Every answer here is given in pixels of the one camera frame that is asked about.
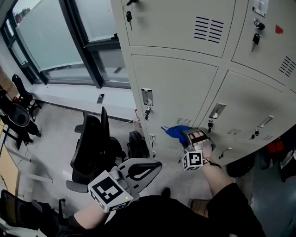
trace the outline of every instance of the hand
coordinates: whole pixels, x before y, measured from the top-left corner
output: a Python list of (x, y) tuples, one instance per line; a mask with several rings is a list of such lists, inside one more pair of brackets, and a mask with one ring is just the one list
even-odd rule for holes
[[(204, 134), (201, 131), (199, 131), (199, 132), (196, 131), (193, 133), (193, 135), (192, 134), (189, 135), (191, 139), (194, 139), (194, 137), (197, 138), (197, 137), (203, 136)], [(194, 143), (193, 147), (196, 147), (197, 145), (202, 144), (206, 141), (208, 141), (208, 139), (200, 141), (198, 143)], [(211, 155), (212, 155), (212, 146), (209, 145), (209, 146), (204, 147), (203, 148), (203, 158), (210, 158)]]

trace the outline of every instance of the black chair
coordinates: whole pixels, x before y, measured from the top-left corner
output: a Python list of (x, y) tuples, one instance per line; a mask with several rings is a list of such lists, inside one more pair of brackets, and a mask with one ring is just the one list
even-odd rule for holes
[(117, 157), (122, 160), (126, 157), (117, 139), (110, 137), (108, 115), (104, 107), (101, 122), (87, 112), (83, 112), (83, 117), (83, 124), (74, 130), (81, 135), (70, 163), (73, 181), (66, 181), (68, 189), (79, 193), (87, 193), (87, 185), (104, 170), (109, 172), (116, 165)]
[(33, 105), (31, 105), (33, 95), (26, 91), (23, 82), (18, 75), (14, 74), (12, 76), (12, 81), (17, 87), (20, 95), (16, 102), (28, 111), (29, 115), (32, 117), (33, 122), (35, 122), (36, 119), (33, 118), (33, 111), (37, 108), (41, 109), (42, 107), (37, 103), (37, 100), (34, 102)]
[(59, 200), (59, 213), (48, 203), (23, 201), (10, 192), (2, 190), (0, 199), (0, 217), (9, 226), (22, 227), (26, 229), (38, 230), (47, 237), (55, 237), (59, 231), (59, 225), (65, 224), (62, 215), (62, 202)]

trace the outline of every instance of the key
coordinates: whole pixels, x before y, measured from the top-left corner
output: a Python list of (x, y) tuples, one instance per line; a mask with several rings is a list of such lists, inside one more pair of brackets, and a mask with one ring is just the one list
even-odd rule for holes
[(131, 12), (130, 11), (127, 11), (126, 12), (126, 20), (129, 22), (129, 25), (130, 25), (130, 28), (131, 28), (131, 31), (133, 31), (133, 27), (131, 25), (131, 20), (132, 20), (132, 16), (131, 16)]
[(253, 37), (253, 47), (252, 47), (252, 51), (251, 52), (253, 52), (255, 46), (259, 44), (259, 40), (260, 40), (260, 35), (257, 34), (257, 33), (254, 34), (254, 37)]

